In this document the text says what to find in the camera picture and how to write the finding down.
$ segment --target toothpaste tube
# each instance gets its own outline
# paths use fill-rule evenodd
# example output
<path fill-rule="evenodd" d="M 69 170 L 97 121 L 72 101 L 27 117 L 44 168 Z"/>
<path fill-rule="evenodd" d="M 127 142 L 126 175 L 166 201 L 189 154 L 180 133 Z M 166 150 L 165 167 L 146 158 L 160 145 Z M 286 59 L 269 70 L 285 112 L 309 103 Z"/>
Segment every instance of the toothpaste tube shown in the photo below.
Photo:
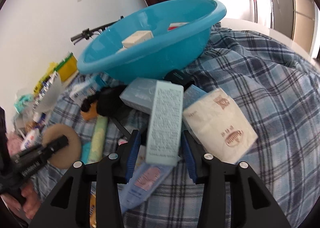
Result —
<path fill-rule="evenodd" d="M 47 94 L 55 80 L 57 80 L 58 76 L 59 74 L 56 71 L 54 71 L 53 74 L 49 77 L 48 81 L 43 83 L 43 87 L 40 90 L 39 95 L 35 98 L 33 110 L 35 110 L 42 102 L 42 100 L 44 99 L 45 95 Z"/>
<path fill-rule="evenodd" d="M 23 141 L 22 144 L 21 144 L 21 147 L 20 147 L 21 151 L 24 151 L 24 150 L 32 147 L 33 145 L 35 145 L 36 140 L 37 140 L 39 134 L 40 134 L 39 129 L 33 129 L 33 130 L 31 130 L 31 131 L 27 134 L 26 138 L 24 139 L 24 141 Z"/>
<path fill-rule="evenodd" d="M 169 28 L 168 28 L 168 31 L 171 31 L 172 29 L 176 29 L 178 27 L 181 27 L 183 25 L 186 25 L 188 24 L 189 22 L 181 22 L 181 23 L 171 23 Z"/>
<path fill-rule="evenodd" d="M 173 166 L 154 165 L 143 162 L 133 173 L 129 183 L 119 191 L 121 213 L 146 201 L 153 191 L 170 174 Z"/>

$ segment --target yellow package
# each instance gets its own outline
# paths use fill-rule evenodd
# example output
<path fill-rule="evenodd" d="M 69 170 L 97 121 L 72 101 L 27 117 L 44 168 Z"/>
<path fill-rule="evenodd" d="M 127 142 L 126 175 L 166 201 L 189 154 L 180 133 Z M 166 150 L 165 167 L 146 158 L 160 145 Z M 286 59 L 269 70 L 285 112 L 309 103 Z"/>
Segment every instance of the yellow package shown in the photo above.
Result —
<path fill-rule="evenodd" d="M 54 62 L 49 64 L 49 67 L 48 67 L 46 73 L 40 78 L 40 80 L 38 81 L 38 83 L 36 84 L 36 86 L 33 89 L 33 96 L 34 97 L 36 97 L 39 94 L 40 90 L 43 87 L 43 84 L 42 84 L 43 81 L 46 80 L 55 71 L 55 68 L 57 67 L 57 65 L 58 64 L 54 63 Z"/>
<path fill-rule="evenodd" d="M 91 198 L 90 198 L 90 227 L 97 228 L 96 195 L 94 194 L 91 194 Z"/>
<path fill-rule="evenodd" d="M 77 59 L 73 53 L 64 58 L 60 64 L 55 68 L 55 71 L 60 75 L 61 81 L 66 81 L 77 70 Z"/>

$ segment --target silver screw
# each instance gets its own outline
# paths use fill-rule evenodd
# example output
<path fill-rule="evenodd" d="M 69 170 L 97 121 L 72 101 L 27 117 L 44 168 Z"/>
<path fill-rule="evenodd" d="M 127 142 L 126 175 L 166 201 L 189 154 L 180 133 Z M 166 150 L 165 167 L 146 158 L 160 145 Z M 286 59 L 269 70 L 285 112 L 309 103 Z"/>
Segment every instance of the silver screw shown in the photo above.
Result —
<path fill-rule="evenodd" d="M 82 162 L 81 161 L 76 161 L 76 162 L 73 163 L 73 167 L 75 167 L 75 168 L 79 168 L 81 166 L 82 166 Z"/>
<path fill-rule="evenodd" d="M 117 153 L 111 153 L 111 154 L 109 155 L 109 158 L 110 158 L 110 159 L 117 159 L 117 158 L 118 158 L 118 154 L 117 154 Z"/>
<path fill-rule="evenodd" d="M 247 162 L 241 161 L 239 166 L 242 167 L 242 168 L 248 168 L 249 165 L 248 165 Z"/>
<path fill-rule="evenodd" d="M 210 154 L 210 153 L 207 153 L 207 154 L 204 154 L 204 158 L 208 159 L 208 160 L 211 160 L 211 159 L 213 159 L 213 155 Z"/>

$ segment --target door handle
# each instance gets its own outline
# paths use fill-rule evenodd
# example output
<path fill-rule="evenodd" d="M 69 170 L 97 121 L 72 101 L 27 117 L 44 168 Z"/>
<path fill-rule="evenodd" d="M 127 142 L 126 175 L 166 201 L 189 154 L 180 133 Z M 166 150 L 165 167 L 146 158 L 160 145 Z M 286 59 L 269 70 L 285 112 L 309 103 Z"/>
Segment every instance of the door handle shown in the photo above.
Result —
<path fill-rule="evenodd" d="M 253 7 L 254 7 L 254 22 L 258 23 L 258 4 L 257 4 L 257 0 L 253 0 Z"/>

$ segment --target brown logo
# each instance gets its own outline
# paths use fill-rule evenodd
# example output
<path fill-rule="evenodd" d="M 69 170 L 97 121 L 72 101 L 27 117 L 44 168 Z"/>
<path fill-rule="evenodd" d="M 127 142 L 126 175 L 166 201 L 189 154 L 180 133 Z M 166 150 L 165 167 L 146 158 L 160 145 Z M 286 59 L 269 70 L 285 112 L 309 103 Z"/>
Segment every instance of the brown logo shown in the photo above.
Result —
<path fill-rule="evenodd" d="M 188 114 L 188 117 L 192 117 L 192 116 L 195 115 L 196 113 L 197 113 L 197 111 L 195 110 L 195 111 L 189 113 L 189 114 Z"/>
<path fill-rule="evenodd" d="M 234 131 L 226 137 L 225 141 L 229 147 L 235 147 L 241 142 L 242 137 L 243 131 Z"/>
<path fill-rule="evenodd" d="M 223 110 L 225 107 L 227 107 L 230 104 L 229 101 L 225 98 L 222 98 L 221 95 L 219 95 L 217 98 L 213 100 L 215 103 L 219 104 Z"/>

